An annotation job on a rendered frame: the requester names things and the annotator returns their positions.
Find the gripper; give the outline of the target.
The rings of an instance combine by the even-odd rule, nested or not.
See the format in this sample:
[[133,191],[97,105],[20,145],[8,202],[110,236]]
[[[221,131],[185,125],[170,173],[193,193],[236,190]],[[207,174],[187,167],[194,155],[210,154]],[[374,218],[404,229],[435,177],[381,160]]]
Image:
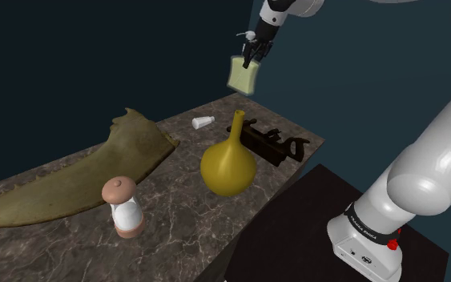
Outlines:
[[242,55],[244,62],[242,67],[248,69],[252,60],[260,62],[266,57],[273,46],[273,40],[277,34],[278,27],[259,19],[255,34],[250,34],[250,39],[246,38]]

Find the pale green bread slice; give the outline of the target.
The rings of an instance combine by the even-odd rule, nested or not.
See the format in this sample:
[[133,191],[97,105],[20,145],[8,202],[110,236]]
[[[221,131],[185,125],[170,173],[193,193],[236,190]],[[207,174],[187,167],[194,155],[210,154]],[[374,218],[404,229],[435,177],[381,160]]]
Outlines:
[[253,95],[256,85],[256,76],[261,64],[252,60],[248,68],[244,68],[243,56],[231,56],[231,67],[227,86],[243,95]]

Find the small white shaker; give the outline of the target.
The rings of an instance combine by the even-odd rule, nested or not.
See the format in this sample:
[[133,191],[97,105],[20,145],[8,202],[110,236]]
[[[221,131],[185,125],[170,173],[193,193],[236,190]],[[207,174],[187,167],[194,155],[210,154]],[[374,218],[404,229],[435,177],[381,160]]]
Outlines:
[[194,129],[198,130],[202,127],[205,127],[205,126],[213,123],[214,121],[215,121],[214,116],[197,117],[191,121],[191,125],[193,126]]

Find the dark wood hand plane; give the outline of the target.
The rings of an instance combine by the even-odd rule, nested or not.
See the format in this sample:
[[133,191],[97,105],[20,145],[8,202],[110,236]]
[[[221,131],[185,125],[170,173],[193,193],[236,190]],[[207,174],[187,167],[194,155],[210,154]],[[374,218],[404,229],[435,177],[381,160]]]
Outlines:
[[244,120],[240,135],[240,142],[250,151],[256,153],[270,164],[278,167],[287,157],[301,162],[304,158],[304,145],[309,140],[290,137],[280,143],[280,130],[273,128],[262,133],[252,127],[256,119]]

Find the yellow round-bellied vase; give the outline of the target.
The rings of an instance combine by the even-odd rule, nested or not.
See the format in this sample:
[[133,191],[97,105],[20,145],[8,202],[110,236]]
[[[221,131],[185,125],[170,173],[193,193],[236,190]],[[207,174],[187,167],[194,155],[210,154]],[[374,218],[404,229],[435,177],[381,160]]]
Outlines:
[[244,111],[236,110],[229,137],[203,153],[200,173],[206,186],[217,195],[238,195],[251,186],[256,176],[256,160],[240,142],[244,116]]

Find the black robot stand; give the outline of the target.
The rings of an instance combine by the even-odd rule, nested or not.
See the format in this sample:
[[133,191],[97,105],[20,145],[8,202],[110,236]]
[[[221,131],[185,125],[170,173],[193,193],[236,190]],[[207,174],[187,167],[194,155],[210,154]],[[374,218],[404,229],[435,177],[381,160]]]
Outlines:
[[327,232],[330,219],[353,203],[357,215],[379,232],[396,233],[385,244],[401,253],[398,282],[444,282],[449,254],[407,224],[385,226],[386,216],[404,220],[409,214],[390,200],[387,175],[365,193],[358,192],[319,164],[282,192],[243,230],[224,274],[226,282],[371,282],[351,265],[363,251],[337,255]]

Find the pink and white grinder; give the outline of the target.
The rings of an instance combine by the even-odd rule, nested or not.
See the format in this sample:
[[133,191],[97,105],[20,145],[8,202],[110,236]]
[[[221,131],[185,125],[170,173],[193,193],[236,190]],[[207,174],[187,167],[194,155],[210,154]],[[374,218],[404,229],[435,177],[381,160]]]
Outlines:
[[138,236],[145,228],[145,216],[135,197],[136,183],[126,176],[108,180],[102,198],[111,206],[111,216],[118,235],[124,239]]

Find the large olive serrated claw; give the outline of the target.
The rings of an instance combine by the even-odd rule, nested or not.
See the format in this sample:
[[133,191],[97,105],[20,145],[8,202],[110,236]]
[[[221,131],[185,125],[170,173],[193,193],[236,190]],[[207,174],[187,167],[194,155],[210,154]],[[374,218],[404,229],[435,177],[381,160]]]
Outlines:
[[0,194],[0,228],[40,224],[105,203],[104,184],[127,176],[147,178],[179,145],[156,123],[128,108],[112,119],[108,140],[96,151],[57,171]]

